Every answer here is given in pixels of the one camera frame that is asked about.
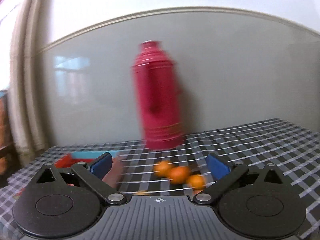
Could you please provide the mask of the orange tangerine small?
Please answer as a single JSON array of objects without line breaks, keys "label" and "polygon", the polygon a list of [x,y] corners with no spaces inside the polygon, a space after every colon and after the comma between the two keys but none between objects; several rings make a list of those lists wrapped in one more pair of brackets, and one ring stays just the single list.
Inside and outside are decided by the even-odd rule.
[{"label": "orange tangerine small", "polygon": [[187,180],[187,184],[193,190],[202,190],[206,187],[205,179],[200,174],[191,175]]}]

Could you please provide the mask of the colourful cardboard box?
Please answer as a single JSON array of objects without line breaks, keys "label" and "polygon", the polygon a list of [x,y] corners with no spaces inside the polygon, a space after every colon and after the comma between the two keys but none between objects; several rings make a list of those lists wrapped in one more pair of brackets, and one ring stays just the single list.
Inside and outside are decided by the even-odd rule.
[{"label": "colourful cardboard box", "polygon": [[109,152],[113,158],[113,164],[110,171],[106,176],[102,179],[109,186],[116,188],[117,183],[121,179],[121,174],[123,172],[123,165],[121,164],[122,152],[121,151],[75,151],[72,153],[68,153],[65,156],[61,157],[59,160],[55,162],[56,168],[70,168],[73,164],[76,163],[84,163],[87,168],[87,164],[104,154],[105,152]]}]

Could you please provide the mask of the tan round longan fruit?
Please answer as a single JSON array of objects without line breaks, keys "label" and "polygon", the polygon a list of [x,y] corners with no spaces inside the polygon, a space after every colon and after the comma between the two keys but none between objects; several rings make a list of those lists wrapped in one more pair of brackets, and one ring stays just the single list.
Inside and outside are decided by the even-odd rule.
[{"label": "tan round longan fruit", "polygon": [[136,192],[135,195],[137,195],[137,196],[149,196],[150,193],[148,191],[143,190],[143,191]]}]

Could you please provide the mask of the black white checked tablecloth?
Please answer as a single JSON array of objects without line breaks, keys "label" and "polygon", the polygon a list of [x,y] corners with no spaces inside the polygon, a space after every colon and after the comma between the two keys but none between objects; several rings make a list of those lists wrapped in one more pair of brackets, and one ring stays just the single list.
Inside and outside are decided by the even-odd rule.
[{"label": "black white checked tablecloth", "polygon": [[11,175],[7,186],[1,189],[1,239],[21,237],[11,210],[17,195],[39,168],[67,153],[80,151],[119,151],[124,170],[118,190],[125,194],[139,191],[160,196],[191,193],[187,185],[174,186],[167,179],[155,177],[153,165],[160,160],[176,165],[197,165],[208,185],[214,182],[206,169],[205,158],[209,153],[248,166],[277,165],[306,205],[308,222],[300,236],[303,239],[319,237],[319,133],[276,118],[191,133],[182,145],[167,151],[149,151],[140,140],[54,146]]}]

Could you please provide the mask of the beige curtain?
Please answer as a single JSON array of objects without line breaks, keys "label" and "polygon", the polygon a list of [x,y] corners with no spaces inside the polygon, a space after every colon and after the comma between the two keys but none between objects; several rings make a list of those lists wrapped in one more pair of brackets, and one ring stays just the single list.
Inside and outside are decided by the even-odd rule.
[{"label": "beige curtain", "polygon": [[41,0],[22,0],[10,47],[9,121],[21,165],[48,144],[36,92],[36,36]]}]

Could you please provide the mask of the red thermos flask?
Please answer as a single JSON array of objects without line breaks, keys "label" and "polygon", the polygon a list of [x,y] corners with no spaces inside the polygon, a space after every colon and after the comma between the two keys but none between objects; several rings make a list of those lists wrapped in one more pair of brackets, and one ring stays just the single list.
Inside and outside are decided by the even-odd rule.
[{"label": "red thermos flask", "polygon": [[169,150],[182,144],[175,64],[160,42],[143,42],[131,71],[146,147]]}]

